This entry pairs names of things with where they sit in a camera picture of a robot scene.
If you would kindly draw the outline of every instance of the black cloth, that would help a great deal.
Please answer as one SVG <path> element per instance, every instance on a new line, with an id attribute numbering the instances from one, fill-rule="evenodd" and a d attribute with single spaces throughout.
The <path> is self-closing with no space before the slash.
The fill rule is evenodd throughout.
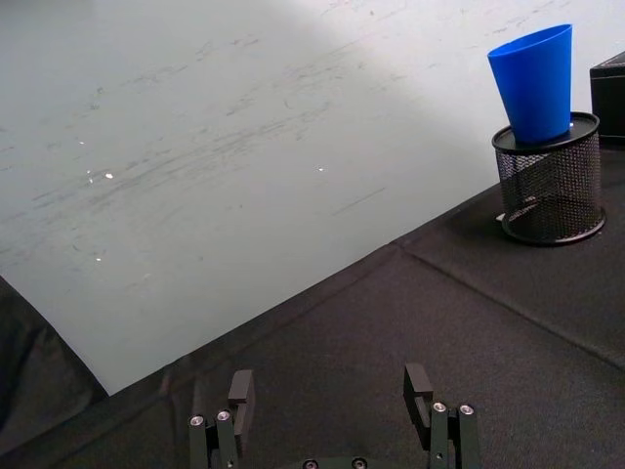
<path id="1" fill-rule="evenodd" d="M 439 397 L 476 407 L 486 468 L 625 467 L 625 276 L 615 260 L 625 153 L 604 163 L 601 235 L 559 248 L 515 244 L 494 221 L 497 190 L 487 191 L 0 467 L 187 468 L 188 417 L 223 407 L 232 374 L 253 368 L 244 468 L 353 454 L 424 468 L 401 397 L 406 362 L 426 367 Z"/>
<path id="2" fill-rule="evenodd" d="M 106 396 L 58 333 L 0 278 L 0 454 Z"/>

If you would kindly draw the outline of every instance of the metal screw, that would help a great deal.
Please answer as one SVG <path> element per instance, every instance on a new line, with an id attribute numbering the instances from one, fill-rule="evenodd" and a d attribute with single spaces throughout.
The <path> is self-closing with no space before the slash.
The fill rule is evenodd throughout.
<path id="1" fill-rule="evenodd" d="M 199 427 L 202 423 L 204 423 L 204 417 L 201 415 L 195 415 L 188 423 L 190 423 L 192 427 Z"/>
<path id="2" fill-rule="evenodd" d="M 352 461 L 352 467 L 354 469 L 367 469 L 367 461 L 365 461 L 361 457 L 358 457 L 354 461 Z"/>
<path id="3" fill-rule="evenodd" d="M 470 405 L 466 404 L 460 405 L 460 411 L 465 415 L 471 415 L 474 412 L 473 408 Z"/>

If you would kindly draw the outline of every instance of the wire mesh cup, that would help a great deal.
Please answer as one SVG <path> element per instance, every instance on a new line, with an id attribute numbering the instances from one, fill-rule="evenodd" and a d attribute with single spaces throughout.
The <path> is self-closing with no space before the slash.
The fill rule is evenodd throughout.
<path id="1" fill-rule="evenodd" d="M 571 115 L 569 131 L 543 145 L 518 142 L 512 127 L 495 134 L 504 232 L 539 245 L 589 237 L 605 223 L 601 207 L 599 119 Z"/>

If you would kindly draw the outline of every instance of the table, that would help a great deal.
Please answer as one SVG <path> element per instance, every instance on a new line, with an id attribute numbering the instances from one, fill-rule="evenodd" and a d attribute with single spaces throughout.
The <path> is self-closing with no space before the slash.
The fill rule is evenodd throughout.
<path id="1" fill-rule="evenodd" d="M 186 468 L 187 419 L 256 373 L 244 468 L 360 454 L 426 466 L 406 362 L 479 410 L 486 468 L 625 460 L 625 152 L 605 150 L 600 234 L 509 241 L 492 188 L 0 459 L 0 467 Z"/>

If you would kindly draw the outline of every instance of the blue plastic cup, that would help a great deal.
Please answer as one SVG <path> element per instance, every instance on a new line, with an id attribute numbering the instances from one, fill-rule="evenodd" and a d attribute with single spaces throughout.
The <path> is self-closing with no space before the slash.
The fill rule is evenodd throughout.
<path id="1" fill-rule="evenodd" d="M 573 26 L 561 24 L 488 54 L 515 138 L 538 144 L 568 131 Z"/>

